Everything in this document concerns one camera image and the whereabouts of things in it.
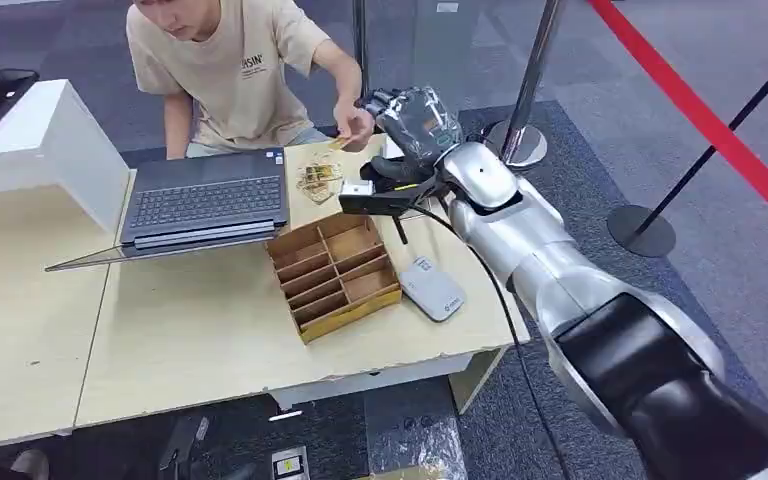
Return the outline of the person's left hand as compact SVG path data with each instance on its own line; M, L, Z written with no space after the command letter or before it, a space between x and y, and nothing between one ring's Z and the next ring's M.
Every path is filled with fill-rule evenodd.
M338 100L333 116L342 150L352 153L363 150L374 132L375 123L371 114L356 107L352 101Z

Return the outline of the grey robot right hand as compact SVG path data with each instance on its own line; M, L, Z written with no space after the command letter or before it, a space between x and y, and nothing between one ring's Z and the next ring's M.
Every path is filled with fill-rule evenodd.
M435 175L440 158L465 140L457 117L430 86L376 89L359 106L402 151L395 158L372 157L360 169L364 180L422 183Z

